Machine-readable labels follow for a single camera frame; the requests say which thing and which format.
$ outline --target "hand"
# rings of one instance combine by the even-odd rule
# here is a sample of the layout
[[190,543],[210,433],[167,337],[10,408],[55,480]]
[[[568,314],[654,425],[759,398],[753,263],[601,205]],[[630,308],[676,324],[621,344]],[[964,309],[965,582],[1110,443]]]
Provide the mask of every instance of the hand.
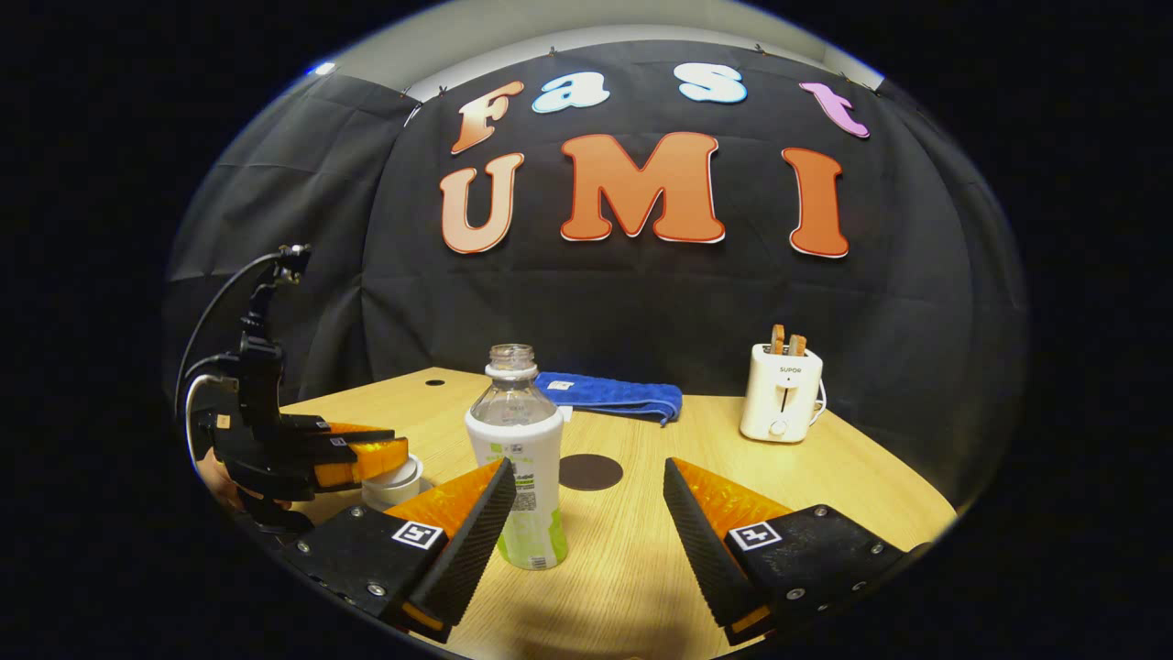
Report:
[[[212,492],[212,497],[216,502],[226,509],[235,509],[237,511],[244,510],[244,503],[240,502],[240,494],[237,491],[237,484],[228,476],[228,468],[216,461],[216,455],[211,449],[204,455],[204,458],[196,462],[196,468],[199,470],[199,478],[204,481],[208,490]],[[249,494],[250,496],[263,499],[260,494],[250,491],[244,487],[239,487],[240,490]],[[292,503],[284,501],[274,501],[282,509],[289,510],[293,506]]]

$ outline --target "plastic bottle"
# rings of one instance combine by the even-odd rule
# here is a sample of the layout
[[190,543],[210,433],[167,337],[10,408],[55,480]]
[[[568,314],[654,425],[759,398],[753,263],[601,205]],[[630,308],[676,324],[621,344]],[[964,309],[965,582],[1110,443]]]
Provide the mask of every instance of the plastic bottle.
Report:
[[493,347],[484,374],[493,385],[465,415],[465,426],[477,463],[509,458],[517,483],[497,550],[520,569],[552,569],[567,557],[558,511],[562,413],[534,386],[533,348]]

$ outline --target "black circular mark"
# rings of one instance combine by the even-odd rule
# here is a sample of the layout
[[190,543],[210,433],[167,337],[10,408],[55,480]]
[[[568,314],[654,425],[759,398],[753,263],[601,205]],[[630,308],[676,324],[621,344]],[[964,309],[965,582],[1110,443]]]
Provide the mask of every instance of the black circular mark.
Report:
[[597,454],[576,454],[558,463],[558,483],[576,491],[602,491],[623,478],[623,467]]

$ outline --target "blue towel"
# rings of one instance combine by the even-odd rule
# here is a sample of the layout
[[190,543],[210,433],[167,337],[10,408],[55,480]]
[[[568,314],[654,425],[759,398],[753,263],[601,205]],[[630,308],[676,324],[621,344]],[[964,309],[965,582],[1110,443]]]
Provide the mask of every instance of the blue towel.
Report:
[[538,374],[535,383],[555,406],[616,415],[658,415],[660,427],[680,417],[684,402],[676,386],[624,383],[556,372]]

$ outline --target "letter m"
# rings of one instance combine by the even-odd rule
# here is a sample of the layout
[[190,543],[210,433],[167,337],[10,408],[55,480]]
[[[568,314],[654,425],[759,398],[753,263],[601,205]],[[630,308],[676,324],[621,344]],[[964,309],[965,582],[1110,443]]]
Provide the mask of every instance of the letter m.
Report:
[[717,140],[700,132],[670,132],[660,138],[643,168],[610,135],[583,135],[562,144],[574,159],[574,206],[562,224],[568,240],[601,240],[611,234],[602,213],[602,195],[623,226],[635,237],[643,230],[656,199],[664,212],[652,231],[665,240],[716,243],[725,225],[713,212],[708,159]]

